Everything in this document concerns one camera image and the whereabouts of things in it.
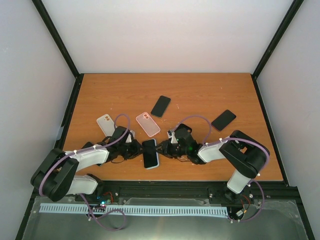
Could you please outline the black phone case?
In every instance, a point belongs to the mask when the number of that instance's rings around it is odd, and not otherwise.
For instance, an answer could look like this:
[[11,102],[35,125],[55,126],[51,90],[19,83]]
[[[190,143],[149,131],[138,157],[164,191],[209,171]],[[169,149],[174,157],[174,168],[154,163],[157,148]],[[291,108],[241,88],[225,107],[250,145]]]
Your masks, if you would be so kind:
[[185,125],[184,123],[181,123],[178,125],[178,127],[176,128],[176,131],[180,130],[180,129],[185,129],[188,133],[192,133],[192,128]]

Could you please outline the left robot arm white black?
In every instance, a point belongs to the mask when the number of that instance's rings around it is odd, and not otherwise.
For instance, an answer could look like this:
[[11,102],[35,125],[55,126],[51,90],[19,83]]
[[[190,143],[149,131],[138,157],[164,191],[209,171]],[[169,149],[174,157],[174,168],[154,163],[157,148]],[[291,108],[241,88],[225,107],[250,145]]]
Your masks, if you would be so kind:
[[87,142],[82,149],[63,151],[52,149],[30,179],[30,184],[41,196],[57,202],[67,195],[85,194],[92,201],[103,198],[102,180],[93,174],[77,175],[85,168],[110,163],[119,156],[125,161],[143,152],[142,145],[125,127],[118,126],[110,136],[93,144]]

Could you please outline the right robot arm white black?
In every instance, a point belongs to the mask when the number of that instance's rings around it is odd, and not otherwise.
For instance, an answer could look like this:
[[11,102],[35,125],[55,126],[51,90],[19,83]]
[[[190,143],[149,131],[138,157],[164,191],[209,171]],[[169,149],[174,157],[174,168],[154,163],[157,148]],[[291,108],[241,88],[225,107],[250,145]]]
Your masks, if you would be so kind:
[[216,142],[198,143],[192,129],[181,123],[167,132],[168,139],[156,145],[155,150],[171,159],[186,156],[195,165],[226,159],[234,167],[227,182],[229,191],[240,194],[270,160],[270,151],[240,130]]

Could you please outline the pink phone case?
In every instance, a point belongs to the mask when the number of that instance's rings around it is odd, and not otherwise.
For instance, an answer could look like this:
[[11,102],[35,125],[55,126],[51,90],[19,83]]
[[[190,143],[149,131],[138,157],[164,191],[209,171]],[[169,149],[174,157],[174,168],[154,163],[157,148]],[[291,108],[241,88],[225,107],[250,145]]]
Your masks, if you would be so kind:
[[141,113],[135,119],[149,137],[153,137],[156,134],[160,133],[160,127],[147,112]]

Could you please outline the black phone green edge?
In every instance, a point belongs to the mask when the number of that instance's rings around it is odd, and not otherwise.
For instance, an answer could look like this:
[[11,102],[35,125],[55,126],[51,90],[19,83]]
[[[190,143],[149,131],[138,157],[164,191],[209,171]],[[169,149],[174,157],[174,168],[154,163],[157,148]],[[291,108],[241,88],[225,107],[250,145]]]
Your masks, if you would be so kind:
[[171,98],[161,95],[158,98],[154,107],[152,108],[150,114],[155,117],[162,118],[170,102],[171,102]]

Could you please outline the white phone case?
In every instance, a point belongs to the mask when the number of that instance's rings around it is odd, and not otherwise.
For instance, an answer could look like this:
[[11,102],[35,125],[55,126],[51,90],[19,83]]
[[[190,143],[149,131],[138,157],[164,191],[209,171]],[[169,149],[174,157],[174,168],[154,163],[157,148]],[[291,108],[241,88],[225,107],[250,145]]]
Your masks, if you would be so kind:
[[109,114],[96,119],[96,122],[106,137],[112,136],[115,131],[115,123]]

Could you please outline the small circuit board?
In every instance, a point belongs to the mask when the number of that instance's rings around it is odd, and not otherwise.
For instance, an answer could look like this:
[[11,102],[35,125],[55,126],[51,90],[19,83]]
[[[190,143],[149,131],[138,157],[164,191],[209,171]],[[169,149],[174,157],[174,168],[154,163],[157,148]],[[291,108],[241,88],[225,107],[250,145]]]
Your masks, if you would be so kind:
[[97,196],[97,200],[100,202],[101,207],[105,207],[114,202],[113,194],[110,191]]

